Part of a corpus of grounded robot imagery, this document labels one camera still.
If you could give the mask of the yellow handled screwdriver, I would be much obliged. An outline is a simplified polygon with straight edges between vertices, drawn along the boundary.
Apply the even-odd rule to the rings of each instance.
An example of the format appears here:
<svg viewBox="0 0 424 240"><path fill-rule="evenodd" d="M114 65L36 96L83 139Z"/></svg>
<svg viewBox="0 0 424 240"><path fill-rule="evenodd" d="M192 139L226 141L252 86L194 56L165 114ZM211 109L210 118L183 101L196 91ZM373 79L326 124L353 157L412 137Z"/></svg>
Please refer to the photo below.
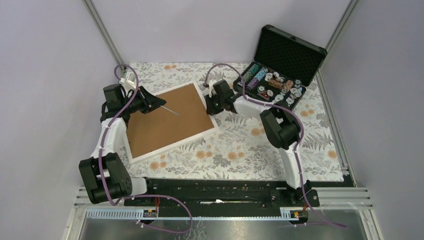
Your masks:
<svg viewBox="0 0 424 240"><path fill-rule="evenodd" d="M165 110L167 110L168 112L171 112L172 114L175 114L175 115L177 115L177 116L179 116L179 113L177 113L177 112L175 112L175 111L173 111L173 110L171 110L171 109L169 109L169 108L167 108L167 107L165 107L165 106L160 106L161 108L163 108L163 109L165 109Z"/></svg>

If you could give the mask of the white picture frame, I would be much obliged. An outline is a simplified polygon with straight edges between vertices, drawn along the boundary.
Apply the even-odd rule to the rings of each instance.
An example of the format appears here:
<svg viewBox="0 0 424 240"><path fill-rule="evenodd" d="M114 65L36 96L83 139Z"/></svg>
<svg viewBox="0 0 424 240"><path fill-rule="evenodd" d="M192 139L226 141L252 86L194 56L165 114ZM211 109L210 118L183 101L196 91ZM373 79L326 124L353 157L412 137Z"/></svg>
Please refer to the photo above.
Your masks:
<svg viewBox="0 0 424 240"><path fill-rule="evenodd" d="M131 114L125 143L129 163L144 161L219 131L215 119L206 113L206 102L197 83L183 83L154 95L166 100L165 107L179 115L161 107L147 114Z"/></svg>

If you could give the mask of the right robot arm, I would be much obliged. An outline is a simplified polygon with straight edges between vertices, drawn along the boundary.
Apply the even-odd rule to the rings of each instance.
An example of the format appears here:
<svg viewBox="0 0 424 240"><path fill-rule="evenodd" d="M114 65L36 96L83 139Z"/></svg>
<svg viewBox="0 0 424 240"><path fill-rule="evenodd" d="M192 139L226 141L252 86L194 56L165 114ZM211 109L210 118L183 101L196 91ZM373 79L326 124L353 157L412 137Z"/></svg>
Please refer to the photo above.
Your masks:
<svg viewBox="0 0 424 240"><path fill-rule="evenodd" d="M229 111L261 121L267 140L281 156L289 188L287 201L293 206L301 205L307 199L307 180L299 154L299 145L305 133L300 119L286 107L284 101L273 104L240 92L236 94L225 80L205 83L204 86L209 91L204 96L208 115Z"/></svg>

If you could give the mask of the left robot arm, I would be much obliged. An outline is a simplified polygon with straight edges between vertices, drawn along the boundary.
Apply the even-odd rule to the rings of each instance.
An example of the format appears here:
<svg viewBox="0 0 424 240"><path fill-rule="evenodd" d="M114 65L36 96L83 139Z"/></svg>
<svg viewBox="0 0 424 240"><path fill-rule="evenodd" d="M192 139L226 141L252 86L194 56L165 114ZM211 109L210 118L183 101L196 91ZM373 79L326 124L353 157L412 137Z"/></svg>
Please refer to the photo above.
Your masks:
<svg viewBox="0 0 424 240"><path fill-rule="evenodd" d="M88 159L81 160L78 169L92 204L109 202L133 194L132 179L118 150L127 140L127 127L132 113L148 114L166 100L148 92L143 86L124 93L118 83L103 88L105 102L101 106L101 134L97 146Z"/></svg>

